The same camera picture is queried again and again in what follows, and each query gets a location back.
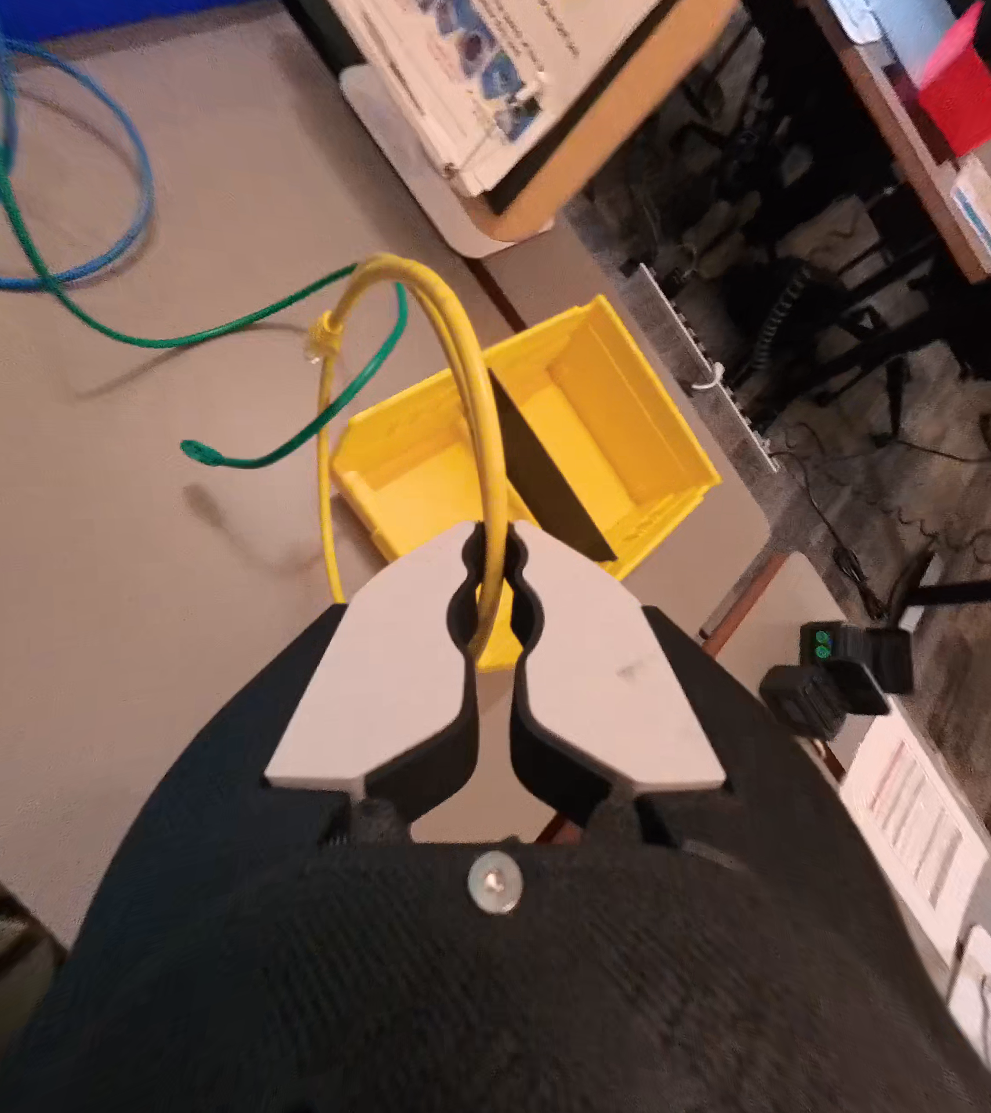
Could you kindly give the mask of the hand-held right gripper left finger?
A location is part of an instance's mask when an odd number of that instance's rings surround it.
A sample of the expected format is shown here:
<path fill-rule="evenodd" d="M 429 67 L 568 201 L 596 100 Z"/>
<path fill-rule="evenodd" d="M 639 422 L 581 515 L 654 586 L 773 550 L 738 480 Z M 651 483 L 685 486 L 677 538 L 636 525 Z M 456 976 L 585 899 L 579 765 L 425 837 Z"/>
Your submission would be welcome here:
<path fill-rule="evenodd" d="M 460 523 L 387 564 L 338 612 L 269 759 L 272 787 L 454 796 L 475 771 L 469 643 L 483 526 Z"/>

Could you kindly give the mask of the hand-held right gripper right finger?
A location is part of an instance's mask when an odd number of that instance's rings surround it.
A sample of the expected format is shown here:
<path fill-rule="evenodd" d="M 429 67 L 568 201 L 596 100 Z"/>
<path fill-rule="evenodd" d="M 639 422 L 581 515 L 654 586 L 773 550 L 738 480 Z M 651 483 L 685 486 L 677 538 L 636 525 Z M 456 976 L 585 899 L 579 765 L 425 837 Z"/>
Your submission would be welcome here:
<path fill-rule="evenodd" d="M 609 797 L 720 789 L 714 752 L 635 595 L 539 526 L 507 536 L 521 644 L 509 723 L 517 779 L 571 823 Z"/>

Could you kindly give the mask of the yellow plastic bin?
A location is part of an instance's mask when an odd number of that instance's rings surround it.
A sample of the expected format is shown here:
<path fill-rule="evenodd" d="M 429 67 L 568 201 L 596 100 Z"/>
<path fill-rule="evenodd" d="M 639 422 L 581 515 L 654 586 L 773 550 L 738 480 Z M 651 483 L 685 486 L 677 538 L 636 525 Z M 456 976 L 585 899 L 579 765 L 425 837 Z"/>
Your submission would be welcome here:
<path fill-rule="evenodd" d="M 507 509 L 566 540 L 539 502 L 528 429 L 596 530 L 599 567 L 621 581 L 698 508 L 720 476 L 602 295 L 484 351 L 504 431 Z M 349 418 L 332 477 L 389 561 L 483 519 L 472 439 L 450 370 Z"/>

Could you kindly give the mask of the blue plastic bin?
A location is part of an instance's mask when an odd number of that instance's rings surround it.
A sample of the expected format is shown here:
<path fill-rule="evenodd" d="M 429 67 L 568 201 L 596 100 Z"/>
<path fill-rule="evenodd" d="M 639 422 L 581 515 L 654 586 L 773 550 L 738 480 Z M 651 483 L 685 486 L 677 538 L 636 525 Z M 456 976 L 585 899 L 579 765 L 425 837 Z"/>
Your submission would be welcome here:
<path fill-rule="evenodd" d="M 249 1 L 0 1 L 0 29 L 2 35 L 14 39 L 43 42 L 249 4 Z"/>

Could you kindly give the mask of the black power adapter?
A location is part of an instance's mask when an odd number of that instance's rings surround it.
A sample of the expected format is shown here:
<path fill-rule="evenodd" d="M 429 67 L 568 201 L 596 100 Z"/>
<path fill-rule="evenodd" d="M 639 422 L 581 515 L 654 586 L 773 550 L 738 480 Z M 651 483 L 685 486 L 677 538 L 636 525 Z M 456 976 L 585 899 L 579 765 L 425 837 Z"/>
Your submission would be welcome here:
<path fill-rule="evenodd" d="M 851 716 L 887 716 L 892 697 L 914 690 L 913 641 L 905 629 L 808 622 L 799 627 L 798 649 L 798 661 L 772 667 L 758 693 L 801 738 L 830 743 Z"/>

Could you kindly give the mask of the black bin divider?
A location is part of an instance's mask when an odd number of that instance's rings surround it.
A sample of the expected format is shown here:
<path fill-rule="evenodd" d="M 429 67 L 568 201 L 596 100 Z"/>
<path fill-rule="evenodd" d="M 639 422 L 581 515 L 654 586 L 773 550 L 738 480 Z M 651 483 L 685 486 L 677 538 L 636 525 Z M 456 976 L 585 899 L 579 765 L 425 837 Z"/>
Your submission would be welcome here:
<path fill-rule="evenodd" d="M 542 439 L 516 407 L 506 387 L 488 370 L 503 441 L 506 476 L 539 526 L 596 563 L 616 559 L 570 481 L 547 452 Z"/>

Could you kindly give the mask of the white paper label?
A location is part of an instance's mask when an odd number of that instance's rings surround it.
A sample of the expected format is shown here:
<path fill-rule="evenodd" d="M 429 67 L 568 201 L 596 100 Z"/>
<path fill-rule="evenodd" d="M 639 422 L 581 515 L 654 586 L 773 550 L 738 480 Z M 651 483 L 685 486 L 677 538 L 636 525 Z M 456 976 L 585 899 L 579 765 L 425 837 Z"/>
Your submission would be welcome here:
<path fill-rule="evenodd" d="M 838 796 L 899 899 L 951 959 L 989 851 L 897 705 L 870 725 Z"/>

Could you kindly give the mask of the grey stand base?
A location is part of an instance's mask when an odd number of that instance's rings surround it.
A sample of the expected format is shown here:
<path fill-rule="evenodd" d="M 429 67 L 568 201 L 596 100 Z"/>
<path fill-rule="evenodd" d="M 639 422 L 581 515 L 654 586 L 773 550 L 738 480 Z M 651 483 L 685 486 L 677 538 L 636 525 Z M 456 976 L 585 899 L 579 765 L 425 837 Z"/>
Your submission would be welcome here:
<path fill-rule="evenodd" d="M 465 196 L 436 168 L 420 132 L 408 122 L 373 66 L 349 67 L 338 77 L 338 88 L 438 236 L 460 257 L 485 259 L 553 230 L 551 218 L 524 236 L 507 238 L 501 218 L 488 211 L 485 201 Z"/>

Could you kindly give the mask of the brown edged table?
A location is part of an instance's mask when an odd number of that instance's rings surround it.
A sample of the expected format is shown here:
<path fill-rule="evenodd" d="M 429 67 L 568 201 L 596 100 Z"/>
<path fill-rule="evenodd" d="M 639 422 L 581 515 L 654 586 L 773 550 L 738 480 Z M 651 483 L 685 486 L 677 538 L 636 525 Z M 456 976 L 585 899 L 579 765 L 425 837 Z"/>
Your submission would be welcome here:
<path fill-rule="evenodd" d="M 991 183 L 991 139 L 956 157 L 918 104 L 920 79 L 955 22 L 948 3 L 807 1 L 804 7 L 959 269 L 971 283 L 991 278 L 991 248 L 956 193 L 956 181 L 973 162 Z"/>

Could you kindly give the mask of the red plastic bin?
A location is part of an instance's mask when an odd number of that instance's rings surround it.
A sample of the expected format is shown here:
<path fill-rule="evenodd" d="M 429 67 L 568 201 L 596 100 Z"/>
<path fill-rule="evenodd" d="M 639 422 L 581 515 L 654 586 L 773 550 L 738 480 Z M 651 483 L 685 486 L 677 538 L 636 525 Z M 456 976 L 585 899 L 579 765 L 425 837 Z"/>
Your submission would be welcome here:
<path fill-rule="evenodd" d="M 928 55 L 916 104 L 960 160 L 991 141 L 991 1 L 970 2 Z"/>

